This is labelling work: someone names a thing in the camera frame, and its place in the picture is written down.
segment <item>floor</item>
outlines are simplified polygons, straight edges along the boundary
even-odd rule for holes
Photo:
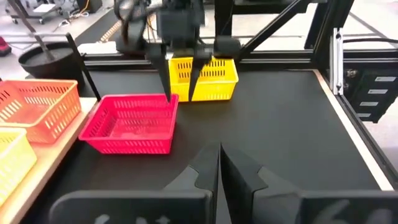
[[[4,12],[5,0],[0,0],[0,35],[27,32],[22,25],[15,25]],[[71,33],[72,36],[79,36],[85,29],[89,28],[98,19],[105,15],[113,5],[113,0],[103,0],[103,8],[88,17],[80,17],[69,26],[61,26],[63,21],[59,15],[54,14],[41,25],[38,21],[31,20],[31,24],[37,32]],[[305,14],[296,15],[283,28],[278,30],[270,39],[267,39],[256,50],[302,50],[307,36],[310,22],[315,12],[316,4],[311,4]],[[250,35],[255,35],[276,15],[239,15],[233,16],[233,35],[244,36],[240,38],[242,43],[247,42]],[[214,36],[214,11],[206,11],[206,26],[201,29],[201,36],[205,42],[211,41],[206,37]],[[398,29],[391,29],[392,24],[398,22],[398,2],[392,0],[357,0],[351,9],[349,18],[346,21],[343,33],[345,38],[364,37],[388,37],[398,39]],[[3,79],[21,79],[26,77],[26,72],[21,69],[17,59],[21,53],[32,47],[32,44],[21,42],[32,41],[29,38],[5,37],[13,46],[13,53],[7,57],[0,58],[0,77]],[[54,37],[46,37],[44,41],[61,40]],[[105,43],[114,50],[112,42]],[[388,43],[354,43],[346,44],[345,49],[392,49],[398,45]],[[365,123],[378,144],[384,149],[392,163],[398,168],[398,141],[396,130],[398,128],[398,103],[395,102],[381,118],[379,123]]]

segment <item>black table surface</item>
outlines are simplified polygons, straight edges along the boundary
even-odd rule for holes
[[[91,72],[100,94],[161,93],[152,72]],[[94,96],[90,87],[81,96]],[[154,190],[208,142],[233,144],[305,190],[379,189],[315,74],[241,72],[231,101],[181,103],[166,156],[70,150],[22,223],[46,223],[49,206],[75,190]]]

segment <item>black aluminum frame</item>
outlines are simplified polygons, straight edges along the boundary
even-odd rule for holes
[[[215,33],[231,35],[233,14],[249,12],[249,6],[238,6],[240,0],[215,1]],[[307,8],[309,0],[294,0],[270,24],[242,47],[236,58],[239,71],[277,69],[317,69],[328,81],[329,41],[335,27],[343,27],[353,0],[328,0],[318,3],[313,21],[305,42],[305,50],[254,51],[259,44],[269,38],[277,29],[297,13]],[[253,9],[251,14],[261,13]],[[123,54],[84,54],[85,65],[89,70],[154,70],[144,56],[130,57]],[[345,69],[392,69],[398,68],[398,50],[344,50]],[[375,157],[393,188],[398,189],[398,172],[384,155],[375,140],[363,126],[361,120],[344,96],[336,96],[352,124]]]

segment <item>pink plastic basket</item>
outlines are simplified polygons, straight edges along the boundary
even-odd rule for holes
[[[178,95],[108,95],[100,101],[79,139],[103,154],[168,154]]]

